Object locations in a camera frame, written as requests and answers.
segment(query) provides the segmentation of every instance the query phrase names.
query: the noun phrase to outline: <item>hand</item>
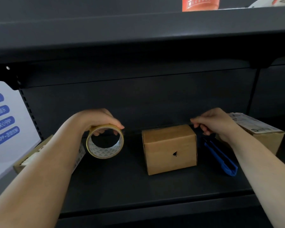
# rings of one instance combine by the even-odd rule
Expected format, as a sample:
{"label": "hand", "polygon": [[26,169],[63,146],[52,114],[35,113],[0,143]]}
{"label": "hand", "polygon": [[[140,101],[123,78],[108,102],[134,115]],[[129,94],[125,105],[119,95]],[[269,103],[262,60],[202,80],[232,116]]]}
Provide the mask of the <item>hand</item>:
{"label": "hand", "polygon": [[217,133],[220,138],[228,142],[228,138],[237,130],[241,130],[228,114],[221,108],[211,109],[201,116],[191,118],[190,121],[194,124],[194,128],[198,126],[204,131],[204,135]]}
{"label": "hand", "polygon": [[[81,111],[72,117],[78,117],[84,124],[85,131],[89,130],[91,126],[99,126],[104,124],[112,124],[117,126],[119,129],[124,129],[125,127],[120,123],[119,120],[114,118],[110,111],[105,108],[102,109],[90,109]],[[103,133],[105,130],[99,130],[94,132],[95,136]]]}

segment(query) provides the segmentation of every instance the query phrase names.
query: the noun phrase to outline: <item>person's left hand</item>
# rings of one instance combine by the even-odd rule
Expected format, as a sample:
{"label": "person's left hand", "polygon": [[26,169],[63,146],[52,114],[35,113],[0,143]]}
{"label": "person's left hand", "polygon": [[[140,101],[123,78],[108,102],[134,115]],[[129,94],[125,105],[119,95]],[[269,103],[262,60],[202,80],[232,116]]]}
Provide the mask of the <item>person's left hand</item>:
{"label": "person's left hand", "polygon": [[[105,108],[84,110],[73,116],[79,117],[82,120],[85,126],[85,131],[89,130],[91,126],[99,126],[104,124],[112,124],[114,126],[117,126],[121,130],[125,128],[120,123],[120,121],[114,118],[110,111]],[[99,130],[97,132],[94,132],[94,135],[98,136],[104,131],[105,130]]]}

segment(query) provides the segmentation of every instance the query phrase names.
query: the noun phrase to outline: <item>forearm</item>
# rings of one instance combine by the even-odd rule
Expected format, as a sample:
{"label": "forearm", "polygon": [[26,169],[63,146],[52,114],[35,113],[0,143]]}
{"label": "forearm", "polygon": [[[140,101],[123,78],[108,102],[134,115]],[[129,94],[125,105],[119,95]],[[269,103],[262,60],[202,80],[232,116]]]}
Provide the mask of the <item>forearm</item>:
{"label": "forearm", "polygon": [[85,130],[73,117],[0,196],[0,227],[55,226]]}
{"label": "forearm", "polygon": [[285,228],[285,164],[244,130],[229,144],[272,225]]}

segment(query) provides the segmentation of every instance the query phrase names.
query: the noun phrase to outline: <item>cardboard box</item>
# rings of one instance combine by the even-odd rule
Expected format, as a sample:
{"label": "cardboard box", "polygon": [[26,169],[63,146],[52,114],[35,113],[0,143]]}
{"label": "cardboard box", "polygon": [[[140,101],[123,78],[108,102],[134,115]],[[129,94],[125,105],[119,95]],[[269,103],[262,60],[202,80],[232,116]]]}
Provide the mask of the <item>cardboard box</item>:
{"label": "cardboard box", "polygon": [[[51,140],[52,137],[53,135],[48,137],[46,140],[44,140],[39,145],[37,145],[32,151],[30,151],[28,154],[26,154],[24,157],[22,157],[17,162],[15,162],[14,164],[15,172],[20,173],[24,169],[24,167],[26,167],[35,157],[37,157],[38,153],[42,151],[43,147]],[[82,143],[80,143],[80,148],[79,148],[79,152],[76,158],[76,163],[74,165],[73,172],[76,169],[79,162],[82,160],[84,155],[85,155],[85,149]]]}
{"label": "cardboard box", "polygon": [[196,134],[188,125],[142,132],[148,175],[197,165]]}
{"label": "cardboard box", "polygon": [[229,116],[244,130],[259,140],[274,155],[281,145],[285,132],[243,113],[230,113]]}

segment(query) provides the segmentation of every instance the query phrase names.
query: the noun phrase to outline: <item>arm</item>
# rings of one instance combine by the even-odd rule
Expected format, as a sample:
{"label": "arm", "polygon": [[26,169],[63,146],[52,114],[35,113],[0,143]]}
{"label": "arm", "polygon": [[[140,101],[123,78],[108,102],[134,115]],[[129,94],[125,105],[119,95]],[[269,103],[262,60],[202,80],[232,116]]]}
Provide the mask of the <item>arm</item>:
{"label": "arm", "polygon": [[191,122],[205,135],[215,132],[228,142],[271,224],[285,228],[285,164],[220,108]]}
{"label": "arm", "polygon": [[65,121],[0,195],[0,228],[54,227],[84,131],[108,123],[124,128],[106,109],[82,111]]}

